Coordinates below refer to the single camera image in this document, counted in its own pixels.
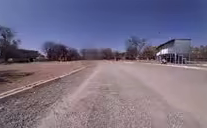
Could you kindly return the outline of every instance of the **roof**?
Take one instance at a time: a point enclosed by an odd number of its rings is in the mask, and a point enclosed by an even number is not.
[[[167,44],[173,43],[173,42],[175,42],[175,40],[191,40],[191,39],[172,39],[172,40],[169,40],[169,41],[159,45],[156,49],[158,50],[159,48],[161,48],[161,47],[163,47],[163,46],[165,46]]]

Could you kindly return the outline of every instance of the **white building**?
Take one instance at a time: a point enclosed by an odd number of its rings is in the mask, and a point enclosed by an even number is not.
[[[189,60],[191,39],[173,39],[157,47],[157,60],[183,64]]]

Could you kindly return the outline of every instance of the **sky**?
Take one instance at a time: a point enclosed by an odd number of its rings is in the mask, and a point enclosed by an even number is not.
[[[207,0],[0,0],[0,25],[34,50],[45,41],[124,50],[130,36],[149,45],[173,38],[205,45]]]

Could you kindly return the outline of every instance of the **road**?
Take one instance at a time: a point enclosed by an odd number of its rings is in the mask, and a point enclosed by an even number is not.
[[[0,100],[0,128],[207,128],[207,71],[97,65]]]

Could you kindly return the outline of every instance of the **curb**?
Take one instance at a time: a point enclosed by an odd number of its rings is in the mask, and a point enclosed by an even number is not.
[[[37,86],[42,85],[42,84],[45,84],[45,83],[48,83],[48,82],[51,82],[51,81],[54,81],[54,80],[58,80],[58,79],[61,79],[63,77],[69,76],[69,75],[72,75],[74,73],[77,73],[77,72],[85,69],[85,68],[87,68],[87,66],[86,67],[78,68],[76,70],[73,70],[73,71],[71,71],[71,72],[69,72],[67,74],[64,74],[64,75],[61,75],[61,76],[58,76],[58,77],[54,77],[54,78],[51,78],[51,79],[48,79],[48,80],[40,80],[38,82],[35,82],[35,83],[32,83],[32,84],[28,84],[28,85],[23,86],[23,87],[15,88],[15,89],[12,89],[12,90],[0,93],[0,99],[6,98],[8,96],[15,95],[15,94],[17,94],[19,92],[23,92],[23,91],[32,89],[32,88],[37,87]]]
[[[153,64],[153,63],[144,63],[144,64],[152,64],[152,65],[159,65],[159,66],[167,66],[167,67],[175,67],[175,68],[185,68],[185,69],[194,69],[194,70],[204,70],[207,71],[207,68],[203,67],[194,67],[194,66],[180,66],[180,65],[162,65],[162,64]]]

